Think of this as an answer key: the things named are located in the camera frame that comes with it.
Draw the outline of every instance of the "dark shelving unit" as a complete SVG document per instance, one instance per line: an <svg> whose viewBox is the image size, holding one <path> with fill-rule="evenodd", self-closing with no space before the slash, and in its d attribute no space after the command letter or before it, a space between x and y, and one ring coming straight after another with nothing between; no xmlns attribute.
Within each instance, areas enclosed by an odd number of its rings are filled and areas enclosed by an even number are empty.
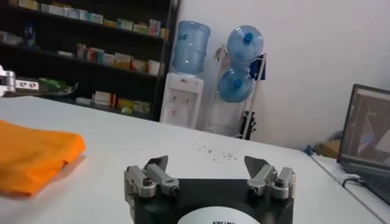
<svg viewBox="0 0 390 224"><path fill-rule="evenodd" d="M52 1L38 0L51 4ZM22 77L48 77L79 84L71 96L50 98L76 103L76 97L91 98L95 91L114 93L119 98L142 100L152 104L151 114L142 117L153 121L160 118L165 78L169 68L175 35L178 0L57 0L77 9L104 15L109 20L127 19L135 23L161 21L169 36L160 38L131 30L109 27L37 10L8 5L0 0L0 30L23 36L29 21L34 22L37 46L12 46L0 43L0 64ZM166 65L160 76L106 66L92 61L59 55L57 51L76 55L77 43L104 49L108 54L122 53L140 60L155 60ZM120 113L115 108L93 105L91 108Z"/></svg>

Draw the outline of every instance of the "table surface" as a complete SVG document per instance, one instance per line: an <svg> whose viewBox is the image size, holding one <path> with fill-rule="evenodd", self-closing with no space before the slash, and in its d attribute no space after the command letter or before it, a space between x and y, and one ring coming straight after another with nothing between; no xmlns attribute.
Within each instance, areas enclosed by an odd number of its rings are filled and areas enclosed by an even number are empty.
<svg viewBox="0 0 390 224"><path fill-rule="evenodd" d="M316 155L312 156L312 159L328 172L335 181L342 184L342 181L345 179L342 175L346 174L346 172L335 159ZM353 181L346 183L346 189L382 223L390 224L390 206L383 200L364 186Z"/></svg>
<svg viewBox="0 0 390 224"><path fill-rule="evenodd" d="M211 133L34 97L0 99L0 119L32 128L80 133L84 159L28 199L0 197L0 223L132 223L123 170L169 155L177 178L249 178L244 156L297 173L294 223L380 223L306 154Z"/></svg>

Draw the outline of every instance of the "shelf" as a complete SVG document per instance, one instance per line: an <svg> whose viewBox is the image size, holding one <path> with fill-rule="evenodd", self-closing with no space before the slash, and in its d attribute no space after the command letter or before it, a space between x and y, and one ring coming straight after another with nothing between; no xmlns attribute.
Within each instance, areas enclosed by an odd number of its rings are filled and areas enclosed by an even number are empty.
<svg viewBox="0 0 390 224"><path fill-rule="evenodd" d="M123 116L136 117L136 118L141 118L141 119L146 119L146 120L152 121L152 118L151 118L150 114L143 114L143 113L133 112L131 115L128 115L128 114L122 114L116 108L111 108L111 107L105 106L105 105L98 105L98 104L83 105L83 104L77 104L76 101L73 100L73 99L67 99L67 98L61 98L61 97L41 97L41 98L48 99L48 100L53 100L53 101L57 101L57 102L61 102L61 103L67 103L67 104L71 104L71 105L76 105L76 106L80 106L80 107L87 107L87 108L92 108L92 109L95 109L95 110L101 110L101 111L106 111L106 112L110 112L110 113L120 114L120 115L123 115Z"/></svg>
<svg viewBox="0 0 390 224"><path fill-rule="evenodd" d="M61 64L63 66L71 66L75 69L83 67L83 69L93 68L94 70L99 70L101 73L107 73L112 75L113 73L124 74L124 75L136 75L139 77L149 78L149 79L157 79L157 76L150 75L145 72L138 72L132 70L126 70L121 68L116 68L112 66L102 65L95 63L93 61L87 61L75 57L67 57L63 55L56 54L54 52L46 52L39 49L30 49L24 46L15 46L5 43L0 43L0 62L2 57L12 56L20 57L21 55L25 57L25 59L29 58L29 61L24 61L25 63L30 63L33 58L38 59L42 58L43 60L38 63L42 65L43 61L48 61L49 58L51 61L55 61L55 64Z"/></svg>
<svg viewBox="0 0 390 224"><path fill-rule="evenodd" d="M31 9L26 9L22 7L15 7L11 5L0 5L0 14L2 12L8 12L12 13L14 15L24 15L27 16L28 18L33 18L33 19L40 19L40 20L45 20L45 19L50 19L51 24L59 24L59 26L78 26L81 28L85 29L95 29L99 32L105 32L108 33L108 35L115 35L120 38L126 38L126 37L140 37L144 38L150 41L155 41L161 44L168 44L165 39L161 37L156 37L144 33L138 33L134 32L131 30L125 30L125 29L119 29L116 27L110 27L110 26L105 26L102 24L97 24L97 23L92 23L89 21L84 21L84 20L79 20L79 19L72 19L64 16L58 16L55 14L50 14L46 12L41 12L38 10L31 10Z"/></svg>

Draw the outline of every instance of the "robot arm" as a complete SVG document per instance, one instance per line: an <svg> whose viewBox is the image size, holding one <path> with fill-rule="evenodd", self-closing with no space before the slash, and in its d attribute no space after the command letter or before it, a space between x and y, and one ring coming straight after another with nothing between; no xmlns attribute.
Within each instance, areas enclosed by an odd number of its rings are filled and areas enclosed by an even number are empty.
<svg viewBox="0 0 390 224"><path fill-rule="evenodd" d="M67 89L60 89L48 85L39 79L17 77L13 71L5 71L0 65L0 98L18 96L64 96L73 93Z"/></svg>
<svg viewBox="0 0 390 224"><path fill-rule="evenodd" d="M249 180L176 179L165 172L167 156L151 159L143 169L129 166L124 192L134 223L292 224L295 172L284 167L278 175L263 159L244 160Z"/></svg>

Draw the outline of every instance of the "water bottle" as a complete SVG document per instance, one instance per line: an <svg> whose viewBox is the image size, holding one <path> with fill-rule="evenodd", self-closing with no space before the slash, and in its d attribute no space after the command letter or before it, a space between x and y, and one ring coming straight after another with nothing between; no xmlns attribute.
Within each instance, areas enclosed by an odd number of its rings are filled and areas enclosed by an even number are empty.
<svg viewBox="0 0 390 224"><path fill-rule="evenodd" d="M24 43L27 47L35 46L35 28L34 23L29 21L24 28Z"/></svg>
<svg viewBox="0 0 390 224"><path fill-rule="evenodd" d="M233 68L248 68L263 50L263 36L253 26L237 27L227 41Z"/></svg>
<svg viewBox="0 0 390 224"><path fill-rule="evenodd" d="M186 74L201 73L210 34L211 29L201 23L179 22L173 67Z"/></svg>
<svg viewBox="0 0 390 224"><path fill-rule="evenodd" d="M246 100L252 93L254 83L249 73L240 68L230 68L218 83L220 98L228 103Z"/></svg>

